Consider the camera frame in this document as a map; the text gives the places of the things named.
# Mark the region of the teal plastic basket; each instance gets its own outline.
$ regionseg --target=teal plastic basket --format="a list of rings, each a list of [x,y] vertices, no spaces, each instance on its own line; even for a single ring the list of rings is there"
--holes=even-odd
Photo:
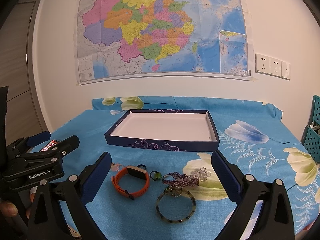
[[[314,111],[313,121],[314,126],[320,124],[320,97],[313,96]],[[320,162],[320,135],[318,135],[310,126],[308,126],[308,133],[303,146],[316,162]]]

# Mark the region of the door frame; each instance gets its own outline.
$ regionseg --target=door frame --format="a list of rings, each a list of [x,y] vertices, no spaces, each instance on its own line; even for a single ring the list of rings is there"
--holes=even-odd
[[[34,3],[32,14],[29,22],[28,28],[28,37],[27,37],[27,54],[26,54],[26,64],[27,64],[27,73],[28,73],[28,83],[30,89],[30,95],[32,103],[36,112],[36,116],[39,122],[39,125],[43,131],[47,131],[47,125],[45,123],[44,117],[42,115],[41,107],[39,104],[39,99],[36,91],[35,77],[33,73],[33,61],[32,61],[32,48],[33,48],[33,32],[36,22],[36,14],[38,12],[40,0],[19,0],[17,4],[21,3]]]

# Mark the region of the screw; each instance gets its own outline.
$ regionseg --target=screw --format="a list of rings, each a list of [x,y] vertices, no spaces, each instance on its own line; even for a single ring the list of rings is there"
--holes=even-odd
[[[279,186],[281,186],[283,184],[281,179],[276,179],[276,184],[278,184]]]
[[[71,182],[76,181],[77,179],[78,179],[78,176],[77,176],[77,175],[71,175],[71,176],[69,177],[69,180],[70,180]]]
[[[247,174],[245,176],[245,179],[248,180],[248,181],[253,181],[254,180],[254,176],[252,176],[251,174]]]
[[[41,179],[40,185],[44,186],[45,184],[47,184],[47,180],[46,179]]]

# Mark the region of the map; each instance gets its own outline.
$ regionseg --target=map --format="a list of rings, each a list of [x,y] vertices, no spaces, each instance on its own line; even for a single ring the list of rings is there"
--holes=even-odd
[[[240,0],[79,0],[79,83],[156,73],[248,77]]]

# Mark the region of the smartwatch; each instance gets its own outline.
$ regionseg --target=smartwatch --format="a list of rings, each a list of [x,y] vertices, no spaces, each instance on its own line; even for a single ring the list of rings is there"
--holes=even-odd
[[[115,187],[116,191],[119,194],[121,194],[122,196],[130,198],[132,200],[134,200],[137,197],[142,196],[148,190],[149,183],[150,183],[149,174],[147,173],[147,170],[141,169],[141,168],[139,168],[139,166],[144,166],[144,165],[138,165],[138,167],[128,165],[125,168],[123,168],[122,170],[120,170],[115,177],[114,176],[111,177],[112,184]],[[129,193],[127,190],[122,189],[119,186],[119,181],[126,174],[130,174],[131,176],[134,176],[138,179],[145,180],[146,183],[145,183],[144,187],[141,190],[139,190],[137,192],[133,192],[133,193]]]

